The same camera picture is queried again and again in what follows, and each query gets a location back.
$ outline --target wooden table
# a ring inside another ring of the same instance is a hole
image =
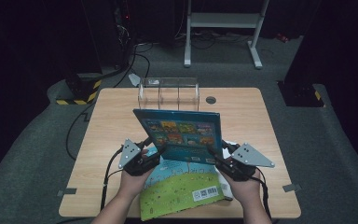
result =
[[[76,189],[76,193],[63,196],[61,216],[97,216],[110,158],[126,138],[133,142],[146,139],[144,129],[132,113],[133,108],[138,107],[137,95],[136,88],[101,90],[67,186]],[[206,103],[208,96],[214,96],[216,103]],[[291,184],[291,180],[260,90],[200,88],[200,111],[220,113],[224,140],[239,144],[247,142],[275,162],[275,168],[261,168],[267,179],[271,215],[274,218],[299,217],[301,211],[295,193],[285,192],[282,188]],[[117,170],[118,161],[119,156],[113,161],[110,173]],[[119,181],[120,173],[110,177],[106,202],[116,194]],[[139,199],[136,198],[129,217],[139,216]],[[220,201],[165,217],[232,218],[242,217],[242,210],[236,200]]]

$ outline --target metal stand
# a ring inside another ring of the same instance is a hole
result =
[[[256,69],[261,69],[262,64],[258,57],[255,45],[260,35],[264,17],[266,16],[269,0],[264,0],[260,13],[192,13],[191,0],[188,0],[187,8],[187,27],[186,27],[186,47],[185,47],[185,67],[191,66],[191,27],[224,27],[224,28],[254,28],[254,38],[248,41],[249,50],[255,63]]]

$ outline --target human arm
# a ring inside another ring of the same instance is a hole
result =
[[[94,218],[93,224],[122,224],[127,218],[133,199],[142,191],[146,179],[152,170],[140,176],[131,176],[122,171],[120,187],[116,196],[105,206],[100,214]]]
[[[231,191],[237,199],[243,211],[243,222],[246,224],[266,224],[271,223],[266,210],[260,199],[260,183],[249,179],[247,181],[234,181],[231,177],[222,172],[223,177],[231,186]],[[260,172],[256,169],[255,178],[260,178]]]

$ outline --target gray carpet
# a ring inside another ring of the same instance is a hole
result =
[[[358,156],[341,129],[326,89],[315,85],[325,107],[288,107],[277,86],[277,80],[284,80],[300,42],[301,38],[286,44],[259,39],[262,70],[255,70],[244,41],[216,42],[210,48],[210,42],[194,41],[190,68],[183,67],[183,46],[144,45],[137,50],[150,61],[149,77],[197,77],[201,87],[261,90],[289,175],[302,188],[296,193],[301,216],[279,223],[358,223]],[[136,57],[133,69],[143,77],[147,61]],[[103,80],[100,89],[115,86],[123,75]],[[71,219],[58,213],[62,200],[58,193],[66,188],[75,164],[66,153],[65,139],[72,122],[87,106],[56,105],[55,97],[63,85],[61,81],[48,90],[51,104],[23,130],[0,164],[0,223],[58,223]],[[134,88],[127,77],[118,86]],[[87,111],[88,117],[92,108]],[[84,117],[69,135],[73,155],[88,126]],[[90,221],[88,218],[69,223]],[[149,222],[179,223],[167,219]],[[241,223],[238,219],[230,222]]]

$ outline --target illustrated cartoon cover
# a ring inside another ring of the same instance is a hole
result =
[[[148,154],[157,151],[155,147],[148,150]],[[140,194],[141,220],[214,203],[224,198],[214,165],[161,158]]]
[[[220,114],[214,112],[134,109],[156,147],[166,146],[165,160],[214,164],[207,150],[223,155]]]

